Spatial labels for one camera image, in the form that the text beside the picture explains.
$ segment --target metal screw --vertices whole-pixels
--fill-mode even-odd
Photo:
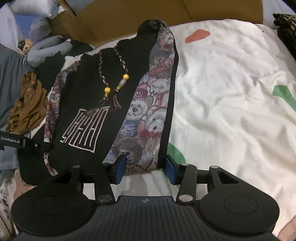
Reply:
[[[183,195],[179,196],[179,200],[182,202],[191,202],[193,200],[193,196],[183,194]]]
[[[104,195],[101,195],[98,197],[98,201],[100,201],[100,202],[109,202],[111,200],[112,200],[112,197],[108,194],[107,195],[104,194]]]

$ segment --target yellow bead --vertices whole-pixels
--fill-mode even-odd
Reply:
[[[128,80],[128,78],[129,78],[128,74],[124,74],[124,75],[123,75],[123,78],[124,78],[125,80]]]
[[[104,89],[104,91],[105,91],[105,93],[110,93],[110,92],[111,92],[111,89],[110,89],[109,87],[106,87],[106,88]]]

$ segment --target blue fabric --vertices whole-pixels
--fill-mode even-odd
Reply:
[[[19,165],[16,148],[5,146],[4,151],[0,150],[0,171],[18,168]],[[6,176],[6,173],[0,172],[0,179],[2,179],[2,175]]]
[[[122,180],[123,175],[126,172],[126,156],[124,156],[121,161],[120,164],[117,167],[116,170],[116,177],[115,177],[115,184],[119,184]]]
[[[165,158],[165,174],[168,177],[170,183],[174,185],[176,183],[175,169],[167,157]]]

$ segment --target white embroidery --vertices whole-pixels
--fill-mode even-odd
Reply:
[[[102,107],[89,116],[85,109],[79,109],[60,142],[94,153],[109,108],[110,106]]]

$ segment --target cardboard box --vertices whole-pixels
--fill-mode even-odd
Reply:
[[[57,0],[57,2],[64,8],[68,10],[68,14],[71,16],[71,18],[74,18],[76,14],[71,9],[70,5],[66,2],[66,0]]]
[[[143,21],[153,18],[169,26],[227,18],[262,24],[263,6],[262,0],[95,0],[75,17],[56,18],[50,23],[54,34],[95,44],[136,33]]]

